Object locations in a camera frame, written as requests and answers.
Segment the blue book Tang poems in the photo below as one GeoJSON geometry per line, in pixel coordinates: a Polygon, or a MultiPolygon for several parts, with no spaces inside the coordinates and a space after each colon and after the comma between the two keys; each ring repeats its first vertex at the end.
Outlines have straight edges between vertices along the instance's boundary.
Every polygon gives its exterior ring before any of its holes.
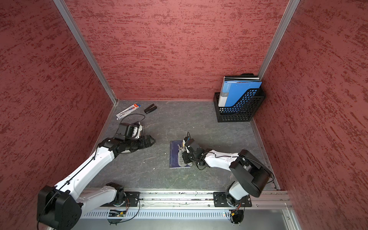
{"type": "Polygon", "coordinates": [[[170,169],[181,169],[178,165],[178,145],[183,146],[182,140],[175,140],[170,142],[170,169]]]}

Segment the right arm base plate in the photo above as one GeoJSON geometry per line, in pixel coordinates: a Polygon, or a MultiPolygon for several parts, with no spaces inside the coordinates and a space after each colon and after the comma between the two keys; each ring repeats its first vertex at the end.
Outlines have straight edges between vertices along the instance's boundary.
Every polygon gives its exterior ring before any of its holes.
{"type": "Polygon", "coordinates": [[[252,207],[252,201],[249,195],[244,196],[241,199],[237,200],[233,198],[230,194],[227,194],[225,192],[214,192],[213,201],[215,207],[223,207],[223,208],[230,208],[230,207],[237,208],[238,206],[240,206],[241,208],[252,207]]]}

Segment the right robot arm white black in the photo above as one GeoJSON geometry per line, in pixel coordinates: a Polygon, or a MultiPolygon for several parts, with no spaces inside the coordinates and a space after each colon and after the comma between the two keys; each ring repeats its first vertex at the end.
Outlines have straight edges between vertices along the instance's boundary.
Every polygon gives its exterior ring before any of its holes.
{"type": "Polygon", "coordinates": [[[185,164],[194,164],[199,170],[219,168],[234,175],[236,181],[221,194],[231,207],[239,206],[245,197],[260,197],[265,186],[274,180],[271,170],[248,150],[224,153],[203,149],[189,136],[184,138],[181,149],[185,164]]]}

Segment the grey knitted cloth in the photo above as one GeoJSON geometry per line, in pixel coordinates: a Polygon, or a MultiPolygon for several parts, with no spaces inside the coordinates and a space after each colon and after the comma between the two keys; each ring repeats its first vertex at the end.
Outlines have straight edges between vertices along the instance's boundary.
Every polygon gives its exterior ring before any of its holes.
{"type": "Polygon", "coordinates": [[[185,147],[178,145],[178,165],[182,168],[187,167],[187,164],[185,163],[183,158],[183,153],[185,152],[186,152],[185,147]]]}

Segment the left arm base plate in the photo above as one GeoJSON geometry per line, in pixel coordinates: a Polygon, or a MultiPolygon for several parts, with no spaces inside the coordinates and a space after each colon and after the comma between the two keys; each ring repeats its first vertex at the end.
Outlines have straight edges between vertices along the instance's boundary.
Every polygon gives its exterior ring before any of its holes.
{"type": "Polygon", "coordinates": [[[102,207],[137,207],[138,200],[140,198],[140,192],[123,192],[117,195],[117,197],[110,203],[102,205],[102,207]]]}

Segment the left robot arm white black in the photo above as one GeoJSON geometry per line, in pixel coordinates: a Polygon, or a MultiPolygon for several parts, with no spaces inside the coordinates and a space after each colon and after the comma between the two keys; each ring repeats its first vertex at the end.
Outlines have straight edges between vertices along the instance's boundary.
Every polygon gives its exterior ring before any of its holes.
{"type": "Polygon", "coordinates": [[[140,122],[121,123],[112,138],[97,145],[95,152],[66,178],[54,186],[45,186],[38,193],[37,224],[55,230],[70,230],[86,213],[105,204],[129,208],[131,199],[124,187],[110,182],[98,191],[82,196],[82,192],[95,176],[122,154],[131,154],[155,144],[150,135],[143,134],[140,122]]]}

